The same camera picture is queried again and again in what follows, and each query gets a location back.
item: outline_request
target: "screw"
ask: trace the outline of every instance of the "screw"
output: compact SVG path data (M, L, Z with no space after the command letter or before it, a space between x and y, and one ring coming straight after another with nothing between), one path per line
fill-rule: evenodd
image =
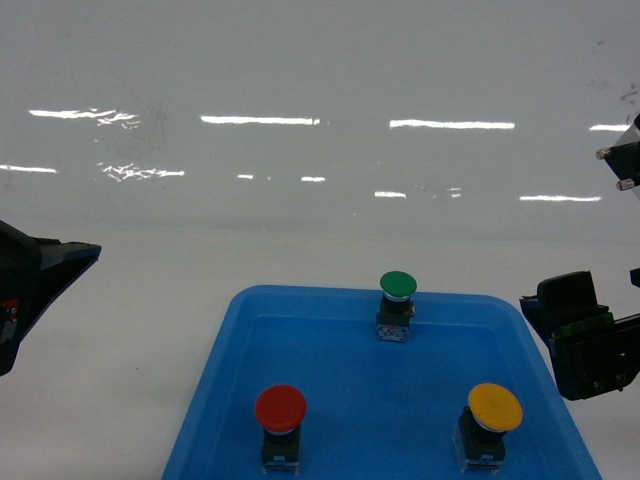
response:
M634 182L630 178L625 178L624 180L620 180L618 183L616 183L616 188L621 192L624 192L625 190L630 190L635 186L636 186L636 182Z
M596 158L598 160L604 160L609 155L611 155L611 149L610 148L601 148L600 150L598 150L596 152Z

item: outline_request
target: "blue plastic tray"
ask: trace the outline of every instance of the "blue plastic tray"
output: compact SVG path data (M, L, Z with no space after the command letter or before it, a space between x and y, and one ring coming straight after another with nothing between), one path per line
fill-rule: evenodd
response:
M297 478L261 473L258 395L307 398L300 477L496 478L461 473L452 434L469 391L493 382L521 401L497 478L598 479L524 324L493 297L416 293L407 343L379 341L381 292L259 286L231 303L164 479Z

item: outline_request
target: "white tabletop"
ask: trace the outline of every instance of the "white tabletop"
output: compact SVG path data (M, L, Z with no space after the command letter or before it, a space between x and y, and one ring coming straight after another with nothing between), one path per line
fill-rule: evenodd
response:
M0 6L1 218L103 246L0 379L0 477L159 478L228 303L255 284L377 288L401 269L516 306L591 270L600 303L638 313L640 202L594 153L640 112L639 14ZM605 479L637 478L638 385L568 402Z

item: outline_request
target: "red button cap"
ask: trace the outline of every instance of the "red button cap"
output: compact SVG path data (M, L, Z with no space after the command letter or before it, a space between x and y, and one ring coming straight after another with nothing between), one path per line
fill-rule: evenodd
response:
M0 302L0 305L6 308L7 310L11 310L13 308L18 308L20 306L19 298L12 298L11 300L4 300Z
M307 413L307 401L291 385L274 385L256 401L256 418L266 430L286 433L296 428Z

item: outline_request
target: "green button cap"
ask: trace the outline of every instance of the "green button cap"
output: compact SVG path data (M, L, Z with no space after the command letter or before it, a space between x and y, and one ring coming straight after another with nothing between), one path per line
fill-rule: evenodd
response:
M405 272L387 272L380 278L380 286L390 297L405 298L418 288L416 279Z

